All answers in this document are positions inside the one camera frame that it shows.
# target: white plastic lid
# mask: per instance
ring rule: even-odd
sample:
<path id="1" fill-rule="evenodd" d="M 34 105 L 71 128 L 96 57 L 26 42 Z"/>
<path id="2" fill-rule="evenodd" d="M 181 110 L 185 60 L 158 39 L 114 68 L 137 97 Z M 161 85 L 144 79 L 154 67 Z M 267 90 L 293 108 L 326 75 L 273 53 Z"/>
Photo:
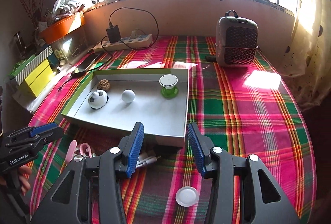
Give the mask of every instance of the white plastic lid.
<path id="1" fill-rule="evenodd" d="M 173 87 L 177 84 L 178 78 L 175 75 L 168 74 L 168 75 L 162 76 L 160 78 L 159 82 L 162 87 L 169 88 L 169 87 Z"/>
<path id="2" fill-rule="evenodd" d="M 199 193 L 193 187 L 182 187 L 176 193 L 176 201 L 183 207 L 189 207 L 199 201 Z"/>

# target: walnut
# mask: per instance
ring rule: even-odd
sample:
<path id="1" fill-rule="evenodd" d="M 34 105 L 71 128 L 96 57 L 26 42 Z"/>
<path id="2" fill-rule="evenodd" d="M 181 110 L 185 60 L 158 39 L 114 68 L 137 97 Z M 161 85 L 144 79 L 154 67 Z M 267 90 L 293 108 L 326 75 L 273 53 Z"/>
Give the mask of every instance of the walnut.
<path id="1" fill-rule="evenodd" d="M 98 83 L 97 88 L 102 89 L 104 91 L 108 91 L 110 89 L 109 81 L 107 79 L 100 80 L 99 83 Z"/>

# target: yellow box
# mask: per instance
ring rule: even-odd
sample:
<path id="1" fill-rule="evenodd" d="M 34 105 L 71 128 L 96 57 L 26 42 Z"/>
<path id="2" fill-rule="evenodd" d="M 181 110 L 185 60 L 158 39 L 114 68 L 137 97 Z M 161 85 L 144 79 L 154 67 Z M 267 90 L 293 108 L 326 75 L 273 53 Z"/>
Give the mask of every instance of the yellow box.
<path id="1" fill-rule="evenodd" d="M 19 89 L 37 97 L 53 77 L 54 73 L 46 59 L 25 78 Z"/>

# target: power strip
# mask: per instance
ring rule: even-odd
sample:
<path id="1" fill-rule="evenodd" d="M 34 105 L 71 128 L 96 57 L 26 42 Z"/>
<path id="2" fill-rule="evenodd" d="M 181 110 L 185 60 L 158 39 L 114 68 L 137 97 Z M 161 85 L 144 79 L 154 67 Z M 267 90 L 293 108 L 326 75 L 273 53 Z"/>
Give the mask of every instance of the power strip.
<path id="1" fill-rule="evenodd" d="M 142 48 L 149 47 L 153 41 L 151 34 L 139 35 L 135 39 L 131 39 L 130 37 L 125 37 L 121 39 L 123 42 L 127 43 L 132 48 Z M 102 43 L 103 48 L 101 47 L 101 42 L 97 43 L 97 45 L 93 48 L 95 53 L 107 51 L 116 51 L 122 49 L 129 49 L 125 44 L 118 41 L 116 43 L 110 43 L 109 41 L 104 41 Z"/>

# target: power adapter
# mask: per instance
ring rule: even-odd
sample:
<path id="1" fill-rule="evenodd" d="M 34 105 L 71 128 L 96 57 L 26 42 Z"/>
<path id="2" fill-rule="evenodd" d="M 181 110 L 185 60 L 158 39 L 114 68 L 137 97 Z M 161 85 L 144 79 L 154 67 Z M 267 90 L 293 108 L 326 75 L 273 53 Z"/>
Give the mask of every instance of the power adapter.
<path id="1" fill-rule="evenodd" d="M 110 43 L 116 43 L 121 39 L 119 26 L 113 26 L 111 22 L 109 23 L 109 28 L 106 30 L 106 32 Z"/>

